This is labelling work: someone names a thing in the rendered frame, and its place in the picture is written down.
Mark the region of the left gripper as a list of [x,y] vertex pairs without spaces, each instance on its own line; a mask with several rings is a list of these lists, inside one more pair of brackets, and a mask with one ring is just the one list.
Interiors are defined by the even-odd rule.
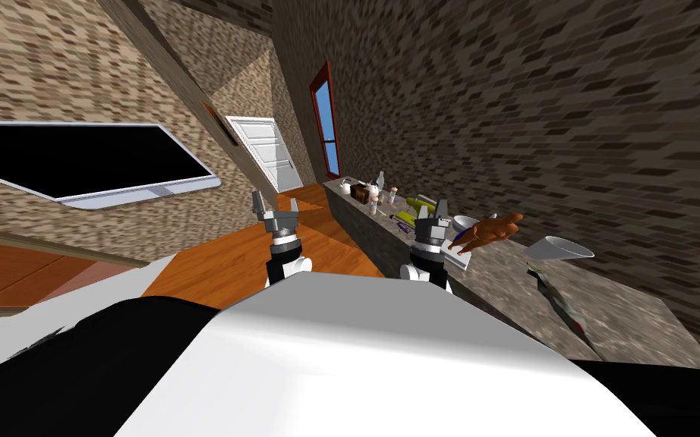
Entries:
[[262,219],[266,231],[272,233],[274,239],[295,235],[299,214],[297,200],[290,200],[290,206],[290,212],[266,212],[262,193],[252,192],[252,212]]

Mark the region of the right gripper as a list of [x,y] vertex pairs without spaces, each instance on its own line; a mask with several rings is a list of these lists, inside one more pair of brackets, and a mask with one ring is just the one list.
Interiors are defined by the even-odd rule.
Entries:
[[448,209],[447,199],[438,200],[436,217],[430,217],[430,205],[420,205],[418,218],[415,219],[415,240],[423,244],[442,244],[446,232],[451,228]]

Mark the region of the yellow-green bottle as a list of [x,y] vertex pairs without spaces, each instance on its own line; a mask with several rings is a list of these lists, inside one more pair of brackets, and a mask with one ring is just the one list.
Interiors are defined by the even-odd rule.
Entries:
[[427,208],[428,215],[433,215],[435,213],[436,206],[437,206],[436,200],[432,200],[432,199],[430,199],[426,196],[423,196],[423,195],[417,195],[415,197],[407,197],[406,203],[409,205],[410,209],[415,214],[418,214],[421,211],[421,208],[423,206],[425,206]]

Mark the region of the white book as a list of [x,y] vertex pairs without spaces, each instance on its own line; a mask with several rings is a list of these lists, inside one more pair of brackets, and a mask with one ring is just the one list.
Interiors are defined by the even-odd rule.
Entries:
[[471,252],[460,253],[461,246],[454,246],[450,249],[452,241],[445,240],[441,246],[440,252],[444,255],[445,260],[452,263],[457,269],[466,271],[471,259]]

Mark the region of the white panelled door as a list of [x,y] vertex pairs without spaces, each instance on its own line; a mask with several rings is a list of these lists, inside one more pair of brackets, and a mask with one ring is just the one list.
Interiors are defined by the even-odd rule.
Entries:
[[273,118],[225,118],[277,193],[303,187],[295,163]]

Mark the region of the brown roast chicken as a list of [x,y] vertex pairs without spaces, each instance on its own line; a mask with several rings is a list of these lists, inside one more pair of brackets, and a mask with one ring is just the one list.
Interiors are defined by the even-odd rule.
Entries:
[[523,218],[524,216],[521,214],[508,214],[501,218],[485,218],[462,231],[448,246],[448,249],[451,250],[453,247],[462,246],[462,249],[458,252],[460,255],[493,242],[507,240],[518,231],[519,228],[516,223]]

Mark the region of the red framed window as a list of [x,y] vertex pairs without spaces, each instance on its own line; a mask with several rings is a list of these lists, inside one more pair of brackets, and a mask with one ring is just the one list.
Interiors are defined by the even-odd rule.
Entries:
[[326,166],[326,176],[329,179],[338,179],[342,175],[342,166],[337,146],[333,88],[328,61],[317,72],[309,89]]

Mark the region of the white cone cup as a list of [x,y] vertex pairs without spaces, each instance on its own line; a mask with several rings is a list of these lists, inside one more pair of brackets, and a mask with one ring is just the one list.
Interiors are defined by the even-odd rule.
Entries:
[[546,236],[530,247],[525,248],[524,254],[539,261],[581,259],[594,257],[594,252],[563,238]]

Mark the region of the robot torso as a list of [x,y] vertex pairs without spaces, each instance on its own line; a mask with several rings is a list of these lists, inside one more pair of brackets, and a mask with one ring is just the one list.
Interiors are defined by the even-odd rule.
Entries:
[[655,437],[427,281],[301,272],[218,313],[115,437]]

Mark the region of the black white-framed television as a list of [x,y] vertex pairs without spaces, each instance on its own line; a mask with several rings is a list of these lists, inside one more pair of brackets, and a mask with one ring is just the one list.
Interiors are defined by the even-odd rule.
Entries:
[[92,210],[222,181],[161,124],[0,121],[0,183]]

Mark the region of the orange wooden door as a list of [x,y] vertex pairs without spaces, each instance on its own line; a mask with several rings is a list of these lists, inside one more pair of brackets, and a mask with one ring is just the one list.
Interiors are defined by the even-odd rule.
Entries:
[[94,261],[0,245],[0,307],[30,307]]

